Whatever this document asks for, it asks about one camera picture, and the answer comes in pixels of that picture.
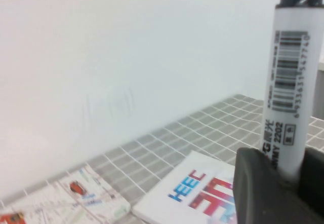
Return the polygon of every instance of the barcode label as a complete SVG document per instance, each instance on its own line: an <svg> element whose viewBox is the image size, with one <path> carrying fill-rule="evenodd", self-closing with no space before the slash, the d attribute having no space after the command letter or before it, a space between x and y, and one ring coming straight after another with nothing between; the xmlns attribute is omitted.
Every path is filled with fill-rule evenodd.
<svg viewBox="0 0 324 224"><path fill-rule="evenodd" d="M272 109L285 113L296 113L294 108L302 36L306 31L276 31L275 43L278 57L275 65L275 80Z"/></svg>

